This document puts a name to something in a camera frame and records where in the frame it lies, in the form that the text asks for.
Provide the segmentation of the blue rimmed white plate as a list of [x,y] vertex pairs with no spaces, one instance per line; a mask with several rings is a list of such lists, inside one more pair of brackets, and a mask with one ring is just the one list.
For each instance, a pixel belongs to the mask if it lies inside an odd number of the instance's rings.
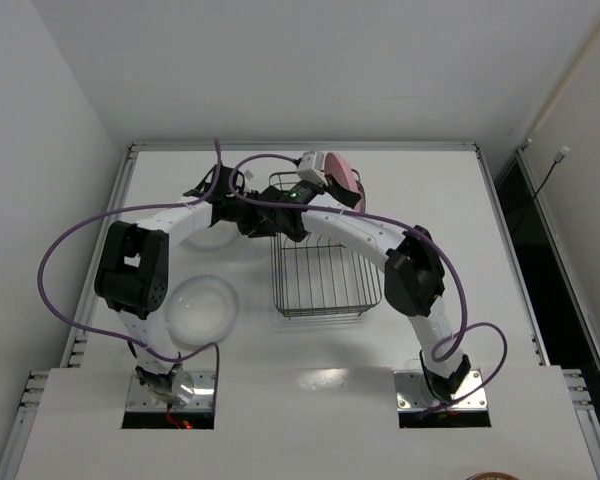
[[360,213],[364,213],[366,211],[366,193],[365,193],[365,189],[364,186],[362,185],[362,183],[357,180],[356,181],[356,186],[357,186],[357,193],[359,195],[359,201],[356,204],[356,206],[354,207],[354,210]]

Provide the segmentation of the pink plastic plate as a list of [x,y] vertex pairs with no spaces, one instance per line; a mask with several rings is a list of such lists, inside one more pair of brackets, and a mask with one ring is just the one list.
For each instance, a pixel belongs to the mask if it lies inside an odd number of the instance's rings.
[[326,154],[324,160],[324,175],[325,178],[327,175],[333,175],[342,185],[346,185],[354,180],[359,180],[349,162],[341,154],[336,152],[328,152]]

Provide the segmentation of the wire dish rack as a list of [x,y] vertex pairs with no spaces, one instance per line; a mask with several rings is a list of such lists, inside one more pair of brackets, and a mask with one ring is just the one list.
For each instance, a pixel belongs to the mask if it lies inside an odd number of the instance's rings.
[[383,299],[382,277],[369,260],[324,236],[271,240],[273,305],[299,322],[356,320]]

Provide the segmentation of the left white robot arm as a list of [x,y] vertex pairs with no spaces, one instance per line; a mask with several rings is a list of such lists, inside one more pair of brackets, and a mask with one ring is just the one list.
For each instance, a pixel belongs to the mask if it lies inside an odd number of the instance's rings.
[[279,231],[272,207],[282,196],[273,186],[250,190],[243,173],[214,166],[177,203],[135,223],[110,225],[94,290],[126,328],[139,383],[155,398],[184,405],[194,393],[194,380],[183,369],[185,355],[163,312],[171,251],[220,221],[237,225],[247,237],[271,237]]

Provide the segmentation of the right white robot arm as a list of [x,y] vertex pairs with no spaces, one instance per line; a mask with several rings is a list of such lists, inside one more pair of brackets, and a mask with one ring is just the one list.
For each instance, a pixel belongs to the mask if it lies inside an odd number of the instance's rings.
[[307,152],[293,163],[298,180],[292,187],[269,187],[246,199],[287,238],[326,237],[376,266],[386,301],[407,317],[420,343],[430,390],[439,401],[451,401],[471,364],[446,315],[444,278],[459,278],[450,259],[425,228],[367,212],[362,184],[340,154]]

